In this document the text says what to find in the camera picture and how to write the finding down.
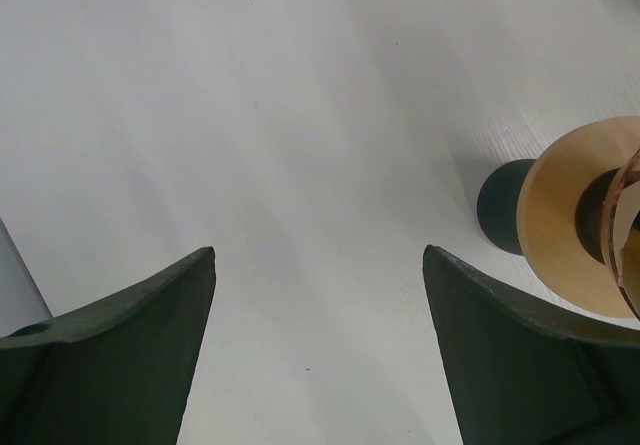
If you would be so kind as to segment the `wooden dripper ring holder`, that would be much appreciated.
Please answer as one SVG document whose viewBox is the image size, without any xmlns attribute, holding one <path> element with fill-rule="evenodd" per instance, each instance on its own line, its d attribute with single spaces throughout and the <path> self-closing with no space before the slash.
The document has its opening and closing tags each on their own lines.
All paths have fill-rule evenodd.
<svg viewBox="0 0 640 445">
<path fill-rule="evenodd" d="M 607 266 L 583 247 L 575 225 L 592 182 L 639 149 L 639 118 L 614 117 L 579 127 L 552 143 L 524 179 L 517 204 L 519 243 L 530 268 L 572 305 L 608 318 L 633 316 Z"/>
</svg>

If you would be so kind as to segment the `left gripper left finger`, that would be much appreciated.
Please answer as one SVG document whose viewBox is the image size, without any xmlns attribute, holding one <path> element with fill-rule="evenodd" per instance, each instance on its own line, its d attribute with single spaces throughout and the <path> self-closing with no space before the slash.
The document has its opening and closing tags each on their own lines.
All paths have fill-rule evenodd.
<svg viewBox="0 0 640 445">
<path fill-rule="evenodd" d="M 2 443 L 176 443 L 215 286 L 203 247 L 2 338 Z"/>
</svg>

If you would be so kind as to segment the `red-rimmed glass carafe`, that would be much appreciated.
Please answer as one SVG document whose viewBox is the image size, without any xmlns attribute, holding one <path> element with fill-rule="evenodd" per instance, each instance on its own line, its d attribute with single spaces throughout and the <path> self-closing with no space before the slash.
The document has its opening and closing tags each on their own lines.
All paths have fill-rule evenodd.
<svg viewBox="0 0 640 445">
<path fill-rule="evenodd" d="M 517 232 L 517 206 L 534 159 L 505 163 L 484 181 L 476 202 L 476 215 L 486 238 L 498 249 L 522 256 Z"/>
</svg>

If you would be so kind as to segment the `brown paper coffee filter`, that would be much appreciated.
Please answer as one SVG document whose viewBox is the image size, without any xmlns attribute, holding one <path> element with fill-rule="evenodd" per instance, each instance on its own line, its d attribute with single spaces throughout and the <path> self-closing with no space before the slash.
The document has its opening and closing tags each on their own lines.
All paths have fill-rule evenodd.
<svg viewBox="0 0 640 445">
<path fill-rule="evenodd" d="M 639 317 L 639 186 L 620 194 L 614 217 L 613 245 L 617 284 Z"/>
</svg>

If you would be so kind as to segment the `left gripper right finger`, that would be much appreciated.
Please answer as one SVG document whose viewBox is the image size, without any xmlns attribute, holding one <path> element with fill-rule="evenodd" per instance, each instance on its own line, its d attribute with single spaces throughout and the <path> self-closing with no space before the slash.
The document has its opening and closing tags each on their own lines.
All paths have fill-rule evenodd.
<svg viewBox="0 0 640 445">
<path fill-rule="evenodd" d="M 466 444 L 636 444 L 639 333 L 428 246 L 423 276 Z"/>
</svg>

